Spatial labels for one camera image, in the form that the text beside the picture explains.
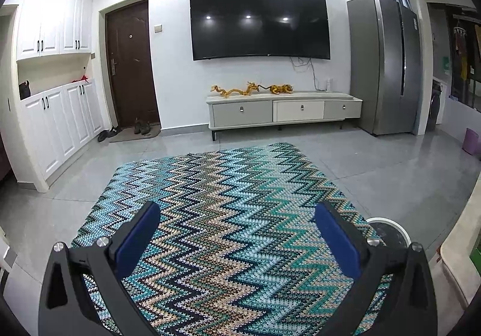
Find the white round trash bin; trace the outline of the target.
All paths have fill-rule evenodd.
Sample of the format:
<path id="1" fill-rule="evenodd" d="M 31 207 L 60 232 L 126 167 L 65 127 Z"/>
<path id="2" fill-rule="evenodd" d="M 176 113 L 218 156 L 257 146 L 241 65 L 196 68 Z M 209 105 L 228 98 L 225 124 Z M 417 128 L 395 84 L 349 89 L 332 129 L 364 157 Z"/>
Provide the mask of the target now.
<path id="1" fill-rule="evenodd" d="M 372 217 L 367 223 L 373 227 L 378 236 L 389 247 L 408 248 L 411 239 L 407 231 L 394 220 L 384 217 Z"/>

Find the white marble counter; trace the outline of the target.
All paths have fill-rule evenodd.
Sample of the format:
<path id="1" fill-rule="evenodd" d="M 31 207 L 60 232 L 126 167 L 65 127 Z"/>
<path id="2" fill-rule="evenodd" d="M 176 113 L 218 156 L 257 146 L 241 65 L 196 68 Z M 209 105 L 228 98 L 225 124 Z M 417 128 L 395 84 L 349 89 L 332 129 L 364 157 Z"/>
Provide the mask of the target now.
<path id="1" fill-rule="evenodd" d="M 471 304 L 480 287 L 479 272 L 470 258 L 478 236 L 477 223 L 459 219 L 440 247 L 443 266 L 457 289 L 463 308 Z"/>

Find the purple bucket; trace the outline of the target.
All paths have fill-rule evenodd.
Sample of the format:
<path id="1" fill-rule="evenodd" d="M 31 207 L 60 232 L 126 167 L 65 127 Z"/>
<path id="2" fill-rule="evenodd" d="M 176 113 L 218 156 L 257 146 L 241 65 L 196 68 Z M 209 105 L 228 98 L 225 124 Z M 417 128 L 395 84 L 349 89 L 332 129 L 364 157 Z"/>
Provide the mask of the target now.
<path id="1" fill-rule="evenodd" d="M 475 155 L 479 148 L 479 134 L 471 128 L 467 128 L 462 142 L 462 149 L 470 154 Z"/>

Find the black slippers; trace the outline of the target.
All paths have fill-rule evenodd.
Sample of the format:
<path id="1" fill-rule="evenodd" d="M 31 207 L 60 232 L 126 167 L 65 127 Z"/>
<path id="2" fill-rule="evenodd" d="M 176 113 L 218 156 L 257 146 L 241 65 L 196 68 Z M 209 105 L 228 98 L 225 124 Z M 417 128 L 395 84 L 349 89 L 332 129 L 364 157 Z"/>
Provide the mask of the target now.
<path id="1" fill-rule="evenodd" d="M 97 142 L 103 142 L 108 138 L 112 138 L 117 136 L 122 131 L 120 126 L 112 127 L 109 130 L 102 130 L 100 134 L 97 136 Z"/>

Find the zigzag patterned rug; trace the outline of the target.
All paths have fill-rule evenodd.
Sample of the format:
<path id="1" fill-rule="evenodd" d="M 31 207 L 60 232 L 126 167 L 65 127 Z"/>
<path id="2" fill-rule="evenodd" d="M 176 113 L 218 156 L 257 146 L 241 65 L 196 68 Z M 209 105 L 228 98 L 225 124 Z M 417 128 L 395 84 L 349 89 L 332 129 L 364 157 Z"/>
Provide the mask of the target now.
<path id="1" fill-rule="evenodd" d="M 112 236 L 148 201 L 160 223 L 123 286 L 159 335 L 314 335 L 353 283 L 316 204 L 375 235 L 295 145 L 274 143 L 121 165 L 72 245 Z"/>

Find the brown door mat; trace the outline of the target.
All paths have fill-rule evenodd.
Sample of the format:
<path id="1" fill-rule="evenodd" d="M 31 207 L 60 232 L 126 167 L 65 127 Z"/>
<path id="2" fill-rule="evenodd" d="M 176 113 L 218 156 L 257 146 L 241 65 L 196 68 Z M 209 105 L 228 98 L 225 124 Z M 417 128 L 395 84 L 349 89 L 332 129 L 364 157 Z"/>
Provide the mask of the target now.
<path id="1" fill-rule="evenodd" d="M 147 140 L 158 136 L 161 132 L 161 127 L 159 125 L 151 126 L 150 132 L 147 134 L 134 134 L 134 128 L 123 128 L 122 131 L 116 135 L 108 138 L 109 143 L 116 143 L 116 142 L 130 142 L 130 141 L 139 141 L 139 140 Z"/>

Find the pair of brown shoes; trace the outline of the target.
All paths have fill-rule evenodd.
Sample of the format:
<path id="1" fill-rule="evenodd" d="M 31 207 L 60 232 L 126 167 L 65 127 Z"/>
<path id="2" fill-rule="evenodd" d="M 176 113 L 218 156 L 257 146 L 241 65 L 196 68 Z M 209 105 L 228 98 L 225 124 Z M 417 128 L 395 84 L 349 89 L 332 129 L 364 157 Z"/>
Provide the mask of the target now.
<path id="1" fill-rule="evenodd" d="M 147 135 L 151 132 L 151 126 L 149 122 L 136 119 L 134 122 L 134 135 Z"/>

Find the black bag on shelf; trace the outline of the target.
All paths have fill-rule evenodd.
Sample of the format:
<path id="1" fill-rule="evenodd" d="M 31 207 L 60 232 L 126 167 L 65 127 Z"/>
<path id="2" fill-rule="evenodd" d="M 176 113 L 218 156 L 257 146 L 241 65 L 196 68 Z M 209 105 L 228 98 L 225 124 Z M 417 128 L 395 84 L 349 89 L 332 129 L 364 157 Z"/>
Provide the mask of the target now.
<path id="1" fill-rule="evenodd" d="M 19 84 L 19 93 L 20 93 L 21 100 L 24 100 L 32 95 L 30 86 L 29 86 L 29 81 L 24 81 L 21 84 Z"/>

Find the white shoe cabinet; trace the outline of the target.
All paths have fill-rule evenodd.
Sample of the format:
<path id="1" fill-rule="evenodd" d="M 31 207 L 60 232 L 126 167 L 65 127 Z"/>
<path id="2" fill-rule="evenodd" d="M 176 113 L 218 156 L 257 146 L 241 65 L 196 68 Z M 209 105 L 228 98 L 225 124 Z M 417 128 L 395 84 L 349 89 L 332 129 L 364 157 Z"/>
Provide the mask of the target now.
<path id="1" fill-rule="evenodd" d="M 23 0 L 16 42 L 20 100 L 32 164 L 49 185 L 103 129 L 95 81 L 87 74 L 92 0 Z"/>

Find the white router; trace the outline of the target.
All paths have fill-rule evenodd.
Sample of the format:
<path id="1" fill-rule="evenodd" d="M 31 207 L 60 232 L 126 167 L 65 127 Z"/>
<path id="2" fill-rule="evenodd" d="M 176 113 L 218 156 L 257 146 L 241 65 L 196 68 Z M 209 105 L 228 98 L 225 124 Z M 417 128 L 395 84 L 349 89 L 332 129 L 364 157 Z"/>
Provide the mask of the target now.
<path id="1" fill-rule="evenodd" d="M 328 78 L 326 80 L 326 91 L 332 92 L 333 91 L 333 78 Z"/>

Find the grey white TV cabinet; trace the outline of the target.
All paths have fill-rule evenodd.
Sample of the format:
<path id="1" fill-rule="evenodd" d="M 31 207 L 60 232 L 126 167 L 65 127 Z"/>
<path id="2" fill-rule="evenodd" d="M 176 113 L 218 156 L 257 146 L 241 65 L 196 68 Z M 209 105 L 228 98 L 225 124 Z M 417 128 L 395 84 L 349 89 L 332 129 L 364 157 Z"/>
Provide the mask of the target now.
<path id="1" fill-rule="evenodd" d="M 208 97 L 212 138 L 222 130 L 357 120 L 363 101 L 345 93 L 257 93 Z"/>

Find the golden tiger ornament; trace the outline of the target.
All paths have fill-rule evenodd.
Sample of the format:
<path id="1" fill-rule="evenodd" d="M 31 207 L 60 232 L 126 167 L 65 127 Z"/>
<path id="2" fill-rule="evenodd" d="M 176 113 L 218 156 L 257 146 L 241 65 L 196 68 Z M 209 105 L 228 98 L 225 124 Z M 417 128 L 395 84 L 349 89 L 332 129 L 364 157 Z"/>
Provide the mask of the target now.
<path id="1" fill-rule="evenodd" d="M 290 84 L 282 84 L 282 85 L 270 85 L 268 90 L 272 94 L 291 94 L 293 92 L 293 86 Z"/>

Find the golden dragon ornament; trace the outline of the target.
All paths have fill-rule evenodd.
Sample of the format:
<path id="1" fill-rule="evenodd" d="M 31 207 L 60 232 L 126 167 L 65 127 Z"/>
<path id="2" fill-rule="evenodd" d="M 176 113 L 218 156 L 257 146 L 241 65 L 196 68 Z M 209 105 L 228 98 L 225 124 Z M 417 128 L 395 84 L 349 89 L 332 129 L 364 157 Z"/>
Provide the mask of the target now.
<path id="1" fill-rule="evenodd" d="M 248 82 L 245 89 L 224 89 L 215 84 L 211 86 L 210 91 L 216 92 L 221 97 L 228 98 L 231 95 L 250 96 L 253 92 L 259 92 L 260 89 L 263 89 L 261 84 Z"/>

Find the grey double-door refrigerator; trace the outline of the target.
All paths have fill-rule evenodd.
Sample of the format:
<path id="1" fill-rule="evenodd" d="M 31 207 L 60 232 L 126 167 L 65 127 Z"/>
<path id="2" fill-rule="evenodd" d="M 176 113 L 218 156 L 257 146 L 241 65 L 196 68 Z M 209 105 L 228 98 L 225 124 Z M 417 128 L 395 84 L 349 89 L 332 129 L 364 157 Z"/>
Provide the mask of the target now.
<path id="1" fill-rule="evenodd" d="M 351 95 L 373 136 L 411 133 L 421 94 L 419 22 L 396 0 L 350 0 Z"/>

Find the dark brown entrance door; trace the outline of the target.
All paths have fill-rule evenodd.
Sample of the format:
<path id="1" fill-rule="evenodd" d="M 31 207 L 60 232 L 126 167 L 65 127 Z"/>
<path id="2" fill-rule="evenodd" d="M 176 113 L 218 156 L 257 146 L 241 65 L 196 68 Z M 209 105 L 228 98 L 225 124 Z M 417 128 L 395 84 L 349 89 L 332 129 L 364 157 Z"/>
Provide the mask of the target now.
<path id="1" fill-rule="evenodd" d="M 160 123 L 149 36 L 149 3 L 142 0 L 105 15 L 106 52 L 118 124 Z"/>

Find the wall-mounted black television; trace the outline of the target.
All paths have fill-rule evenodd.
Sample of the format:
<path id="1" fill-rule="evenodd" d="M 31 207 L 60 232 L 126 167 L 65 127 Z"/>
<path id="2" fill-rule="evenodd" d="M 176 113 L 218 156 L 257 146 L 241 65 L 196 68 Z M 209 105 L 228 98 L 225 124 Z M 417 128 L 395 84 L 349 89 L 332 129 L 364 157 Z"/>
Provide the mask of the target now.
<path id="1" fill-rule="evenodd" d="M 330 59 L 326 0 L 190 0 L 190 14 L 195 61 Z"/>

